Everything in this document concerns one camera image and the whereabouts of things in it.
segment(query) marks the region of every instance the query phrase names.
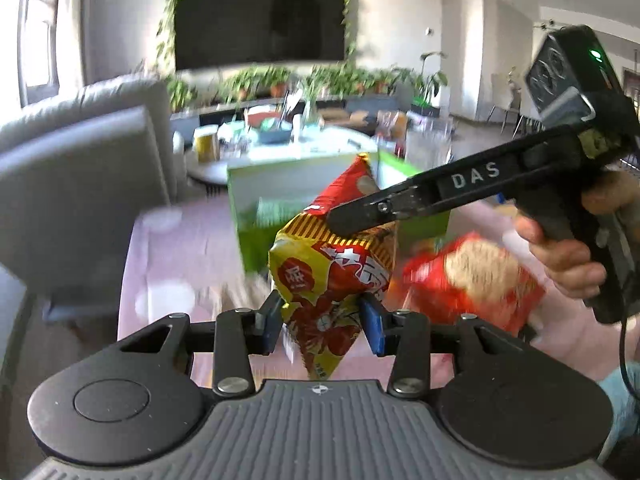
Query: hand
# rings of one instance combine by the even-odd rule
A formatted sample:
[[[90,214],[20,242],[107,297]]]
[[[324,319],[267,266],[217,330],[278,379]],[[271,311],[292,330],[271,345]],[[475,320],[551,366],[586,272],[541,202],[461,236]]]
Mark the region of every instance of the hand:
[[[590,213],[602,215],[638,199],[638,180],[626,171],[611,171],[582,194],[582,205]],[[585,300],[600,293],[607,273],[603,265],[591,261],[587,245],[578,240],[548,240],[540,225],[525,216],[518,216],[514,225],[518,234],[529,242],[531,253],[545,266],[546,275],[563,294]],[[627,227],[627,231],[640,241],[640,226]]]

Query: gray ribbed surface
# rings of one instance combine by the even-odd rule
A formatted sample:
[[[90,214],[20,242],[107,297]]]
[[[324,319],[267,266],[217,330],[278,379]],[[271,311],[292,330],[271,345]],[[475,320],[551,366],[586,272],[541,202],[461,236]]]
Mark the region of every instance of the gray ribbed surface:
[[[142,466],[99,472],[47,460],[33,480],[604,480],[594,462],[523,472],[473,455],[420,404],[375,381],[268,381],[260,394],[220,404],[183,447]]]

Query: chip bag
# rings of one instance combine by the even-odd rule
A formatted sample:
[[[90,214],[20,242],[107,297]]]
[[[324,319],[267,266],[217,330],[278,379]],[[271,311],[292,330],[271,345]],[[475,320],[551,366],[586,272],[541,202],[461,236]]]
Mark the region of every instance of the chip bag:
[[[282,317],[312,380],[331,376],[360,333],[357,295],[382,298],[393,267],[389,227],[334,235],[325,215],[335,206],[376,192],[368,159],[354,163],[276,236],[269,269],[287,305]]]
[[[439,253],[414,256],[402,270],[402,285],[412,308],[434,323],[453,324],[470,313],[513,335],[545,293],[511,253],[477,233]]]

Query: wall-mounted television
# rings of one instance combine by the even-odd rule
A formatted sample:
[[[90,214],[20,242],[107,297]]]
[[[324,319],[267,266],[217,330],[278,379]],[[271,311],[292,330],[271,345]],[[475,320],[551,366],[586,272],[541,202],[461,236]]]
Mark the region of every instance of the wall-mounted television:
[[[344,59],[344,0],[179,0],[177,70]]]

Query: gray sofa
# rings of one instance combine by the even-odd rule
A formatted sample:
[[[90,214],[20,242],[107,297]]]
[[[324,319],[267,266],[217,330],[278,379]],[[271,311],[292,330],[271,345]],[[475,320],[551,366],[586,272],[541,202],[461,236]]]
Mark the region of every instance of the gray sofa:
[[[118,311],[130,233],[175,199],[163,83],[126,76],[0,126],[0,264],[50,300],[47,320]]]

